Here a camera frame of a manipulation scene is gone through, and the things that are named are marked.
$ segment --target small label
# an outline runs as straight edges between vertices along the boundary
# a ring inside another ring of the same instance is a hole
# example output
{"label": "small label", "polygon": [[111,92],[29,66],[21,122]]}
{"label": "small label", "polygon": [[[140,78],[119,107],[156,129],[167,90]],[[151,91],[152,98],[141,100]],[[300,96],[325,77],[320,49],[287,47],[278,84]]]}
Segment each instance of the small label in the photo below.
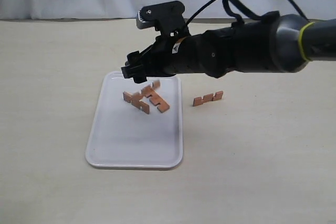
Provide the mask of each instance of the small label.
{"label": "small label", "polygon": [[176,53],[178,53],[178,48],[180,47],[181,42],[182,42],[185,38],[186,38],[186,37],[179,39],[179,40],[174,44],[173,49],[172,49],[172,54],[176,54]]}

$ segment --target white tray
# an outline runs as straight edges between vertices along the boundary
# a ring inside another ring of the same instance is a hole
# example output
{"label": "white tray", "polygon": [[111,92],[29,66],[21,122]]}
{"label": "white tray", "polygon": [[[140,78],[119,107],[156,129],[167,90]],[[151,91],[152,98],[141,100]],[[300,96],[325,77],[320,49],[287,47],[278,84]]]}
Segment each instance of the white tray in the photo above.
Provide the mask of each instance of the white tray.
{"label": "white tray", "polygon": [[150,114],[123,100],[158,78],[135,84],[120,72],[105,76],[86,148],[86,160],[95,167],[170,169],[183,157],[181,83],[159,78],[157,93],[171,106],[160,113],[146,98]]}

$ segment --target table surface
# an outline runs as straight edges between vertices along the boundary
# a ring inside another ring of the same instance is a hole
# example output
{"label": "table surface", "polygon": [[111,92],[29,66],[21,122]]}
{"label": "table surface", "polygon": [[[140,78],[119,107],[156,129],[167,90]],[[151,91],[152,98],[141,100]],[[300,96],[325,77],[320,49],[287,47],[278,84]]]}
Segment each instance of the table surface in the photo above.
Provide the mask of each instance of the table surface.
{"label": "table surface", "polygon": [[336,63],[181,75],[179,167],[86,162],[104,76],[156,35],[134,20],[0,22],[0,223],[335,223]]}

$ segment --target yellow ring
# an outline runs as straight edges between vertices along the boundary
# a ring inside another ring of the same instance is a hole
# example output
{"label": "yellow ring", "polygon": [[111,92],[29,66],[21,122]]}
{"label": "yellow ring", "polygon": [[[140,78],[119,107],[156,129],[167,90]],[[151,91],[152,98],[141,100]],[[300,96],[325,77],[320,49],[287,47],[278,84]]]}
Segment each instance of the yellow ring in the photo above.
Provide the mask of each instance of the yellow ring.
{"label": "yellow ring", "polygon": [[302,45],[302,37],[303,37],[303,32],[304,30],[308,27],[311,26],[312,24],[314,24],[315,22],[310,22],[308,24],[306,24],[304,27],[301,28],[300,33],[299,33],[299,39],[298,39],[298,44],[299,44],[299,49],[300,49],[300,53],[301,53],[301,57],[305,60],[305,61],[311,61],[306,54],[304,53],[304,49],[303,49],[303,45]]}

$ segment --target robotic arm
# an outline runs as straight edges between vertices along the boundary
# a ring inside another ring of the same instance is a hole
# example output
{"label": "robotic arm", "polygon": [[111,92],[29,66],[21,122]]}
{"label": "robotic arm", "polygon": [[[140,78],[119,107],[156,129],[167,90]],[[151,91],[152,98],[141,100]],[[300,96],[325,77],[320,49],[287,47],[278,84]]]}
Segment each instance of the robotic arm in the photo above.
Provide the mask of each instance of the robotic arm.
{"label": "robotic arm", "polygon": [[[229,2],[245,16],[233,13]],[[236,21],[230,27],[191,35],[182,14],[184,5],[173,1],[142,8],[137,27],[154,27],[161,34],[142,52],[127,56],[125,78],[135,83],[147,77],[205,73],[220,78],[231,71],[293,73],[309,61],[336,61],[336,19],[310,23],[301,15],[281,16],[278,11],[258,16],[239,0],[222,0]]]}

